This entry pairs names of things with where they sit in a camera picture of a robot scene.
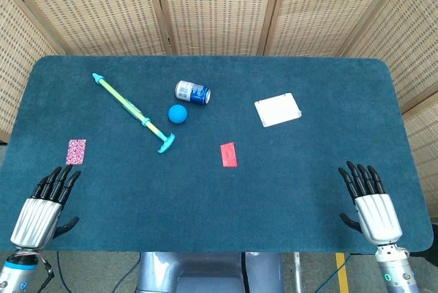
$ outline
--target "blue table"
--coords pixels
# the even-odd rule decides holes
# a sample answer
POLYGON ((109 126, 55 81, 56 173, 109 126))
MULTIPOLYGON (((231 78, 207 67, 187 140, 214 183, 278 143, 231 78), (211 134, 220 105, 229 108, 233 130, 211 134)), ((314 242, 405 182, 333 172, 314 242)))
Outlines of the blue table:
POLYGON ((51 249, 104 251, 346 251, 375 248, 339 218, 355 209, 338 166, 372 164, 397 210, 400 245, 427 249, 430 221, 384 63, 268 57, 42 58, 30 75, 0 172, 0 249, 38 180, 86 139, 62 221, 78 225, 51 249), (174 145, 143 128, 91 73, 105 76, 174 145), (206 106, 175 98, 180 80, 211 88, 206 106), (254 102, 291 92, 302 117, 263 128, 254 102), (184 103, 182 125, 167 119, 184 103), (239 166, 222 167, 234 142, 239 166))

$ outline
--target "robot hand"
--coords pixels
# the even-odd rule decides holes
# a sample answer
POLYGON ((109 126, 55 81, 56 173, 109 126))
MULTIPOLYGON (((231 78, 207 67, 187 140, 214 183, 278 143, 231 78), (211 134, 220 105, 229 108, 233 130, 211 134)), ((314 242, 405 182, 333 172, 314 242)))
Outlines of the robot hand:
POLYGON ((61 172, 58 166, 40 180, 31 197, 25 201, 11 236, 11 242, 18 249, 42 250, 52 238, 70 231, 79 221, 78 217, 74 217, 66 225, 56 227, 70 191, 81 174, 80 171, 75 172, 64 185, 71 168, 68 165, 61 172))
POLYGON ((343 168, 338 170, 356 205, 359 222, 351 220, 345 213, 340 214, 342 221, 363 233, 368 242, 377 246, 376 259, 389 292, 419 292, 407 260, 409 252, 397 247, 396 242, 402 236, 402 230, 391 198, 383 189, 381 178, 372 166, 368 166, 367 170, 358 164, 361 174, 352 162, 348 161, 347 166, 353 180, 343 168))

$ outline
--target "blue ball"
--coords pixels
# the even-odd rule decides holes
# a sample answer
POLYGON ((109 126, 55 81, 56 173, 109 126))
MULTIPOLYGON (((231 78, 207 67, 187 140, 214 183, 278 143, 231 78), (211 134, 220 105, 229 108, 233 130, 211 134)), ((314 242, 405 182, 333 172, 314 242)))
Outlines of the blue ball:
POLYGON ((181 105, 173 105, 169 108, 169 120, 173 123, 180 124, 185 121, 187 118, 187 110, 184 106, 181 105))

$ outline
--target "soda can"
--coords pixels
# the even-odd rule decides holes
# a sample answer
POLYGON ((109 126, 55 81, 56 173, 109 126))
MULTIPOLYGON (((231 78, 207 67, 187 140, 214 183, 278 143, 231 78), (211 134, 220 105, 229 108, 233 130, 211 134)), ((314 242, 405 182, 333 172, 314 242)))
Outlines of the soda can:
POLYGON ((180 81, 175 88, 178 99, 207 105, 210 100, 210 89, 187 81, 180 81))

